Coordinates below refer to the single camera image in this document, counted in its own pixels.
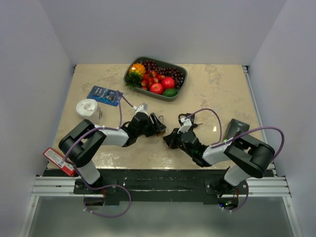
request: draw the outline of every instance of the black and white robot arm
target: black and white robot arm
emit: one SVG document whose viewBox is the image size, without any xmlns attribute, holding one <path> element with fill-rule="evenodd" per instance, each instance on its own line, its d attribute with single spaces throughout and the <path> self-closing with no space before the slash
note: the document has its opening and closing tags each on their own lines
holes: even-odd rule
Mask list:
<svg viewBox="0 0 316 237">
<path fill-rule="evenodd" d="M 271 146 L 249 134 L 238 139 L 232 138 L 220 145 L 203 145 L 190 129 L 190 119 L 182 118 L 179 122 L 181 127 L 173 129 L 170 135 L 163 138 L 169 148 L 183 150 L 201 167 L 226 160 L 235 163 L 224 177 L 212 184 L 212 188 L 221 193 L 229 192 L 247 178 L 262 178 L 274 157 L 275 151 Z"/>
<path fill-rule="evenodd" d="M 128 147 L 134 144 L 139 136 L 150 137 L 165 133 L 166 126 L 159 121 L 154 113 L 147 114 L 146 104 L 134 107 L 134 109 L 135 115 L 132 120 L 124 123 L 120 128 L 102 129 L 101 126 L 85 119 L 59 142 L 58 147 L 64 154 L 73 147 L 69 152 L 68 158 L 88 184 L 93 186 L 100 178 L 100 173 L 92 161 L 100 146 Z M 95 128 L 100 129 L 91 132 L 86 137 L 85 142 L 80 141 L 74 145 L 82 135 Z"/>
</svg>

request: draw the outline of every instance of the red box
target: red box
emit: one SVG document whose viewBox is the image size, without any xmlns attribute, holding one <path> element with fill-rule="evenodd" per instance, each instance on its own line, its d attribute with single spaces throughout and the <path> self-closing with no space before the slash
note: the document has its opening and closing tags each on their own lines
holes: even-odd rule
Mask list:
<svg viewBox="0 0 316 237">
<path fill-rule="evenodd" d="M 57 165 L 62 171 L 64 171 L 69 176 L 74 176 L 76 174 L 74 167 L 71 164 L 64 162 L 64 156 L 55 149 L 49 147 L 43 153 L 43 155 L 46 156 L 51 162 Z"/>
</svg>

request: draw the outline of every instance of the toilet paper roll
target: toilet paper roll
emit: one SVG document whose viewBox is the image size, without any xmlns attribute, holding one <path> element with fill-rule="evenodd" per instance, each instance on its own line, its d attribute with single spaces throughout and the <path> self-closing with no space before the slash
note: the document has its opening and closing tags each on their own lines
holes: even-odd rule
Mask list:
<svg viewBox="0 0 316 237">
<path fill-rule="evenodd" d="M 98 102 L 93 99 L 84 99 L 78 102 L 76 106 L 77 113 L 84 119 L 98 124 L 102 121 L 102 111 Z"/>
</svg>

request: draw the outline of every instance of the beige table surface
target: beige table surface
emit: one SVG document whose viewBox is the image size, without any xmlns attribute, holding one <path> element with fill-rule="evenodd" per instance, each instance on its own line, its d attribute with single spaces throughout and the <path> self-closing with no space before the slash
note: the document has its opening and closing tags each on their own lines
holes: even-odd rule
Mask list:
<svg viewBox="0 0 316 237">
<path fill-rule="evenodd" d="M 173 102 L 161 101 L 127 89 L 123 76 L 128 64 L 78 64 L 68 93 L 67 101 L 59 123 L 53 148 L 81 118 L 76 113 L 76 104 L 85 99 L 94 85 L 119 90 L 133 105 L 148 104 L 148 112 L 156 116 L 163 115 L 167 126 L 165 135 L 179 127 L 178 115 L 192 113 L 201 108 L 215 110 L 222 122 L 223 133 L 232 118 L 250 124 L 250 128 L 259 126 L 252 104 L 248 86 L 241 65 L 202 65 L 182 64 L 188 71 L 188 78 L 181 94 Z M 119 108 L 99 103 L 103 121 L 99 125 L 117 127 Z M 130 121 L 134 110 L 122 100 L 123 122 Z M 216 116 L 209 111 L 196 115 L 196 123 L 203 123 L 195 133 L 203 144 L 211 144 L 219 138 L 219 126 Z M 253 133 L 261 139 L 261 133 Z M 97 168 L 130 169 L 199 169 L 183 151 L 170 150 L 162 137 L 141 136 L 130 147 L 101 146 L 93 157 Z M 211 168 L 225 169 L 232 161 L 218 163 Z M 47 168 L 57 168 L 49 163 Z"/>
</svg>

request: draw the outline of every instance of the gray floor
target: gray floor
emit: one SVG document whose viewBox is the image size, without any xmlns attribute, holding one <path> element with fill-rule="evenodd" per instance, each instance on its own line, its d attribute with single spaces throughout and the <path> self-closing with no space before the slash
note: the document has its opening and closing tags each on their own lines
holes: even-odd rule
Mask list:
<svg viewBox="0 0 316 237">
<path fill-rule="evenodd" d="M 103 207 L 118 213 L 126 207 Z M 134 202 L 120 218 L 83 212 L 81 197 L 41 197 L 32 237 L 291 237 L 282 198 L 249 198 L 235 213 L 201 203 Z"/>
</svg>

